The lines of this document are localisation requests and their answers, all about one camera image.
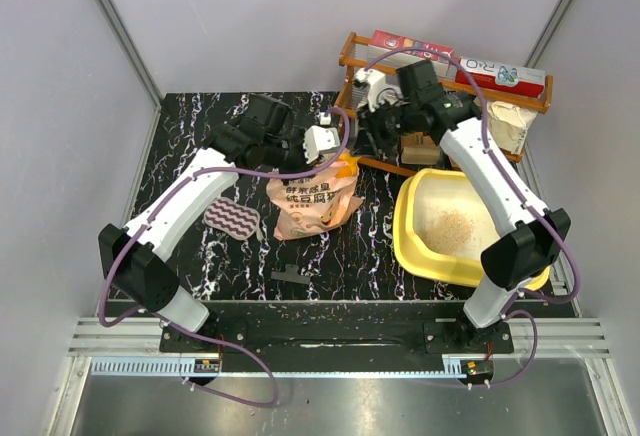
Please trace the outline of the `yellow plastic litter scoop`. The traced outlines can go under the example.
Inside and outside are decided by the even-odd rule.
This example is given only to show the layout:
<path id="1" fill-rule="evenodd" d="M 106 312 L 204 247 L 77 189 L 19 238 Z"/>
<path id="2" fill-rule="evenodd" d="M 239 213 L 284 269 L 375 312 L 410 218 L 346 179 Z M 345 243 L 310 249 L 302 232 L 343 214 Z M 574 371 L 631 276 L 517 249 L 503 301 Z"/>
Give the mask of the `yellow plastic litter scoop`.
<path id="1" fill-rule="evenodd" d="M 335 178 L 356 178 L 359 175 L 359 156 L 353 156 L 348 151 L 344 151 L 332 163 L 331 168 L 335 169 Z"/>

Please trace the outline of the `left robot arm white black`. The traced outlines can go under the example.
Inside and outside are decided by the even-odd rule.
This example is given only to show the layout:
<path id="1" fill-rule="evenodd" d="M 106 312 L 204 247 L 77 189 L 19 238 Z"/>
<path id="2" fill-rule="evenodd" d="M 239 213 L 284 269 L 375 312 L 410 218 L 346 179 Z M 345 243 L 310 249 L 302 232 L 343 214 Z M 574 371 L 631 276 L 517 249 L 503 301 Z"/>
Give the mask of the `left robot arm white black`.
<path id="1" fill-rule="evenodd" d="M 240 176 L 266 165 L 279 175 L 300 177 L 323 151 L 338 145 L 334 130 L 317 125 L 285 134 L 291 114 L 281 101 L 250 96 L 238 119 L 211 127 L 191 162 L 155 202 L 123 227 L 106 225 L 98 236 L 104 287 L 116 287 L 147 312 L 182 327 L 182 340 L 195 351 L 211 348 L 217 329 L 167 261 L 191 225 Z"/>

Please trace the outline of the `beige tissue pack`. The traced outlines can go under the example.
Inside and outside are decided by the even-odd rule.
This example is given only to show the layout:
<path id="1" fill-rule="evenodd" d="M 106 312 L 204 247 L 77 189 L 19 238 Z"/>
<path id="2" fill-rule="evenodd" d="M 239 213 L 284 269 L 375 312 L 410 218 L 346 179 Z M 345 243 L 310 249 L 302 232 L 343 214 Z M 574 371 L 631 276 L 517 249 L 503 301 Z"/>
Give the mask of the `beige tissue pack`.
<path id="1" fill-rule="evenodd" d="M 487 111 L 489 130 L 496 144 L 504 151 L 520 154 L 538 113 L 503 101 L 490 102 Z"/>

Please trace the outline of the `wooden two-tier shelf rack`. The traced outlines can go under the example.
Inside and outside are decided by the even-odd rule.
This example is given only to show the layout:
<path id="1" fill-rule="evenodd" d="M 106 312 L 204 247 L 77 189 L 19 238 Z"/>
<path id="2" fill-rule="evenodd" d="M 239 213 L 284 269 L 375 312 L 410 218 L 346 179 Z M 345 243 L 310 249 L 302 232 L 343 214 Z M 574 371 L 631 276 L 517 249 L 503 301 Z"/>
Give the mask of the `wooden two-tier shelf rack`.
<path id="1" fill-rule="evenodd" d="M 368 64 L 366 59 L 362 59 L 362 56 L 366 56 L 366 50 L 368 49 L 369 41 L 370 39 L 368 37 L 360 36 L 355 32 L 351 32 L 348 35 L 344 45 L 342 46 L 338 58 L 339 65 L 346 68 L 346 73 L 335 105 L 342 108 L 352 119 L 356 118 L 356 107 L 358 105 L 358 102 L 361 100 L 361 96 L 357 96 L 355 94 L 353 86 L 354 75 L 360 68 L 365 67 Z M 522 108 L 533 110 L 540 114 L 545 114 L 550 109 L 552 104 L 552 75 L 546 76 L 544 85 L 544 90 L 541 92 L 538 98 L 531 98 L 488 88 L 482 88 L 482 92 L 488 100 L 503 101 Z M 361 166 L 368 166 L 403 177 L 411 177 L 416 173 L 415 170 L 401 167 L 398 164 L 393 164 L 389 161 L 382 161 L 370 157 L 361 157 L 359 159 L 359 163 Z"/>

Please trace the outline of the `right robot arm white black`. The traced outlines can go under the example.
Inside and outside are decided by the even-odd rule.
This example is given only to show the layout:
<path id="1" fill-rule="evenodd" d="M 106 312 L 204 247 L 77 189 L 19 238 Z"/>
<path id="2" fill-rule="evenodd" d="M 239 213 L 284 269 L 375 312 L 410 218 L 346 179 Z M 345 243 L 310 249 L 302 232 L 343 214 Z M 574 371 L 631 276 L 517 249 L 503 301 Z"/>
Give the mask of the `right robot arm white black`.
<path id="1" fill-rule="evenodd" d="M 396 139 L 422 133 L 453 158 L 484 203 L 499 238 L 480 255 L 484 275 L 454 329 L 458 346 L 476 352 L 516 292 L 565 251 L 571 220 L 564 209 L 550 210 L 509 164 L 490 136 L 480 93 L 447 91 L 429 60 L 396 75 L 393 87 L 372 66 L 355 73 L 354 85 L 366 92 L 356 111 L 356 147 L 384 152 Z"/>

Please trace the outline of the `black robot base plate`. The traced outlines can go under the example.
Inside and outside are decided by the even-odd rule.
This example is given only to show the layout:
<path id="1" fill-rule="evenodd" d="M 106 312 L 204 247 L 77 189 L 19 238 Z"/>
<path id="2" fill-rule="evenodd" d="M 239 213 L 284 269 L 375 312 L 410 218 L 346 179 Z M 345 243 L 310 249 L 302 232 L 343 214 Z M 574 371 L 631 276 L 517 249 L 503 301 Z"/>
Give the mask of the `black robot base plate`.
<path id="1" fill-rule="evenodd" d="M 500 323 L 495 329 L 460 340 L 454 334 L 454 320 L 409 318 L 403 316 L 366 316 L 312 318 L 298 316 L 250 319 L 248 317 L 213 318 L 187 336 L 171 327 L 163 334 L 161 350 L 204 351 L 208 343 L 202 337 L 241 344 L 257 352 L 277 346 L 364 347 L 379 346 L 416 350 L 427 354 L 510 354 L 514 351 L 509 327 Z"/>

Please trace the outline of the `yellow litter box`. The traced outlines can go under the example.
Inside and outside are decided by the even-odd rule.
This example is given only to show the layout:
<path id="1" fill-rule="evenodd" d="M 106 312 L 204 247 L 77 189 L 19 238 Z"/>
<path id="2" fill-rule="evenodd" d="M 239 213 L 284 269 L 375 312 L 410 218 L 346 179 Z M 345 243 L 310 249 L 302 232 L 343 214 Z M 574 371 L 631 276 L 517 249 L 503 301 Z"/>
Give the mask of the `yellow litter box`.
<path id="1" fill-rule="evenodd" d="M 395 258 L 407 272 L 471 288 L 484 275 L 481 252 L 499 239 L 466 176 L 431 168 L 402 184 L 392 232 Z"/>

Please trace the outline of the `aluminium frame rail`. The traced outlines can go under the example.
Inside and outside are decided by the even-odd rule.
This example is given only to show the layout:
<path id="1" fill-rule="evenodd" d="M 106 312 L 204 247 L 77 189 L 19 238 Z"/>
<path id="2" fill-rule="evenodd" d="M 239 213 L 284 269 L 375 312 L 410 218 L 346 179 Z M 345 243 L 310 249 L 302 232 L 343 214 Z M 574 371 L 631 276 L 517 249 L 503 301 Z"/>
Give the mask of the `aluminium frame rail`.
<path id="1" fill-rule="evenodd" d="M 538 318 L 540 358 L 596 359 L 611 356 L 600 322 L 594 318 Z M 74 355 L 151 356 L 159 353 L 161 323 L 133 318 L 114 328 L 95 318 L 78 321 L 69 352 Z"/>

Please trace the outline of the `red 3D toothpaste box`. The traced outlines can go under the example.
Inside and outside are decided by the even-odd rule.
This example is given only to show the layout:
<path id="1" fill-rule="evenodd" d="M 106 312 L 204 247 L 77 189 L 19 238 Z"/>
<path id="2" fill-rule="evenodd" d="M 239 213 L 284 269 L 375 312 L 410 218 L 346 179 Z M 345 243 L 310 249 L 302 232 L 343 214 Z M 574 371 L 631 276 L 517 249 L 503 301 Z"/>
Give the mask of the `red 3D toothpaste box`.
<path id="1" fill-rule="evenodd" d="M 420 48 L 420 51 L 399 52 L 381 61 L 383 65 L 393 68 L 400 68 L 419 60 L 430 60 L 434 66 L 434 71 L 438 77 L 447 76 L 450 62 L 446 58 L 424 52 L 424 49 L 435 50 L 439 53 L 454 57 L 454 49 L 449 46 L 436 44 L 433 42 L 415 40 L 407 36 L 400 36 L 390 32 L 375 30 L 367 46 L 367 60 L 374 61 L 381 55 L 398 48 Z"/>

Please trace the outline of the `brown cat litter granules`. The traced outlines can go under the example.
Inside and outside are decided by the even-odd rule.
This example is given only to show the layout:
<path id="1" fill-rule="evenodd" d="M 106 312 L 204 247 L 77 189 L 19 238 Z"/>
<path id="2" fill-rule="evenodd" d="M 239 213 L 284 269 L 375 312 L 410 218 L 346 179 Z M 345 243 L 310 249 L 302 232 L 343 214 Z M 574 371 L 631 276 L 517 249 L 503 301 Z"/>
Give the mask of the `brown cat litter granules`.
<path id="1" fill-rule="evenodd" d="M 414 231 L 429 250 L 462 257 L 474 239 L 475 223 L 460 211 L 420 213 L 414 218 Z"/>

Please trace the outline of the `purple wavy striped sponge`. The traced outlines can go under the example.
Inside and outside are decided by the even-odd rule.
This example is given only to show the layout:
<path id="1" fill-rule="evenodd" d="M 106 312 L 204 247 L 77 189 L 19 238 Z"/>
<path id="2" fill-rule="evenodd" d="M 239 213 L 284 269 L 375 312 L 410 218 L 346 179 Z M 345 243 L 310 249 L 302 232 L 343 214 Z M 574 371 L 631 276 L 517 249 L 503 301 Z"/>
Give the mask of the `purple wavy striped sponge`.
<path id="1" fill-rule="evenodd" d="M 229 198 L 216 198 L 204 211 L 203 222 L 226 233 L 237 241 L 245 241 L 259 229 L 260 214 L 255 209 L 240 205 Z"/>

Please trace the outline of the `pink cat litter bag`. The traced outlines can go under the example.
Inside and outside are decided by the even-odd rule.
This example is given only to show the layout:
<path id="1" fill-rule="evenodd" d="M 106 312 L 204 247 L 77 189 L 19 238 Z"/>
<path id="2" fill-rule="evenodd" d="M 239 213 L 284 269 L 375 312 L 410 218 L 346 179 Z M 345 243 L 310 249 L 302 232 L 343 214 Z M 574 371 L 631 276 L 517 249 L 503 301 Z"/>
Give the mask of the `pink cat litter bag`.
<path id="1" fill-rule="evenodd" d="M 270 201 L 280 209 L 274 237 L 280 241 L 307 238 L 345 224 L 361 207 L 355 194 L 358 177 L 335 178 L 331 166 L 313 177 L 267 183 Z"/>

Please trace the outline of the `grey metal scraper blade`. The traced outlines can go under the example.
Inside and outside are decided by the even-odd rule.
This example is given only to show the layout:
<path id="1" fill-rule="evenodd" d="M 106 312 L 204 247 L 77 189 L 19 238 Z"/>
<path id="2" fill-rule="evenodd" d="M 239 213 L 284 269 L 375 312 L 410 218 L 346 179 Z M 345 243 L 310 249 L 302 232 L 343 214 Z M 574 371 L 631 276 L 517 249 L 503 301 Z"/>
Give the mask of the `grey metal scraper blade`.
<path id="1" fill-rule="evenodd" d="M 310 278 L 301 273 L 297 265 L 286 264 L 283 271 L 272 271 L 271 279 L 300 285 L 310 285 Z"/>

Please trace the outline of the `red white R+O box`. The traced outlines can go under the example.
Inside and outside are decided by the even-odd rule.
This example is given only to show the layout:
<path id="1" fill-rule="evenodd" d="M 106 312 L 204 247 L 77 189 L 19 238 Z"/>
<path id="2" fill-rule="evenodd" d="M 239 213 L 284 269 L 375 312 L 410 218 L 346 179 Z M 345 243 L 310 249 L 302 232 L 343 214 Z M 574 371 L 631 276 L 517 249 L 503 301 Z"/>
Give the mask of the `red white R+O box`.
<path id="1" fill-rule="evenodd" d="M 546 73 L 542 70 L 467 57 L 458 58 L 456 62 L 455 81 L 471 85 L 469 74 L 475 81 L 474 88 L 531 98 L 538 98 L 546 88 Z"/>

